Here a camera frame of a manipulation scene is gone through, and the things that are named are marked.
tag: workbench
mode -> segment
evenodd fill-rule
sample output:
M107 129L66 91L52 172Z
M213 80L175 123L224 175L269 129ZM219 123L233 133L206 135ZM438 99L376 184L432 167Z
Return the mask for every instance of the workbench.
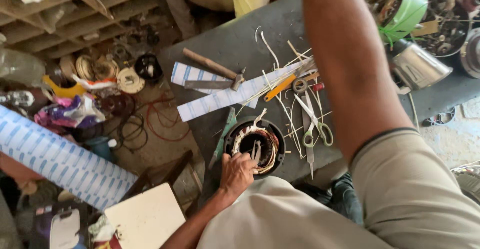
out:
M234 19L194 38L166 48L161 51L158 57L165 73L165 78L170 81L175 62L207 69L183 56L182 49L184 47L237 73L246 68L244 74L246 80L261 76L262 70L268 73L272 70L275 60L263 43L260 31L263 31L268 44L279 59L280 66L283 67L296 57L287 44L287 40L290 40L300 53L310 48L303 25L302 11L302 0L278 0L241 18ZM255 31L258 26L261 27L258 29L257 42L255 42ZM464 103L480 94L480 80L466 77L463 69L458 67L459 65L456 64L453 73L436 85L412 93L420 123L428 117ZM177 84L170 83L170 86L178 105L206 95L195 90L185 89ZM320 92L323 113L330 111L327 91L328 87ZM285 92L283 92L282 101L285 106L290 107L294 99L292 91L289 91L286 96L288 99L285 99ZM413 111L408 96L401 95L399 98L405 111L413 121ZM315 114L317 117L320 117L318 107L314 102L313 104ZM238 111L241 105L236 104L233 107ZM276 124L283 135L287 135L290 126L286 126L286 124L290 124L290 121L277 99L266 103L261 98L255 109L244 107L239 114L239 118L258 116L263 108L267 108L267 113L263 118ZM293 121L297 128L303 126L301 111L302 107L295 103ZM207 165L220 137L220 134L215 135L215 133L224 128L227 115L228 108L225 107L188 122ZM324 122L332 129L335 136L335 128L332 123L333 115L335 115L334 112L325 116ZM362 115L362 113L352 113L352 115ZM297 133L301 138L303 129L300 129ZM295 144L289 137L285 139L285 143L286 150L291 151L291 153L285 155L283 165L273 175L291 182L308 175L310 168L306 157L300 160ZM320 141L317 142L314 147L314 169L342 158L336 143L337 140L335 139L333 146L325 147Z

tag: cardboard tag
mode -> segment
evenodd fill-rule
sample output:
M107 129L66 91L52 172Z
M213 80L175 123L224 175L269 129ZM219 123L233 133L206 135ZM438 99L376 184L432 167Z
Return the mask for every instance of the cardboard tag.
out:
M420 29L414 29L411 32L412 36L421 36L438 32L438 21L436 20L427 21L420 24L423 25L423 27Z

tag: hammer head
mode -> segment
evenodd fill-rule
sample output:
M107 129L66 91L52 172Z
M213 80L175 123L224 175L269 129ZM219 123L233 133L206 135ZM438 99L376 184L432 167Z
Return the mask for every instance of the hammer head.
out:
M245 79L243 78L243 73L245 73L245 68L242 69L242 72L240 74L237 74L235 80L233 81L231 89L235 92L237 92L237 90L239 89L240 84L245 81Z

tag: shirt sleeve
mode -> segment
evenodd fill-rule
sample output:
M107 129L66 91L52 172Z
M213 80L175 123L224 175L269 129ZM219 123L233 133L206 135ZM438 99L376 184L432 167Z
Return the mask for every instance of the shirt sleeve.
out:
M382 133L351 166L365 227L397 248L480 248L480 206L412 129Z

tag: beige shirt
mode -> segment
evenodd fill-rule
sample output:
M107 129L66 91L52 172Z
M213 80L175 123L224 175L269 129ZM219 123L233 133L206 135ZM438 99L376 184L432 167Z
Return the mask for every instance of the beige shirt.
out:
M416 131L368 143L351 172L364 227L269 177L213 218L197 248L480 248L480 206Z

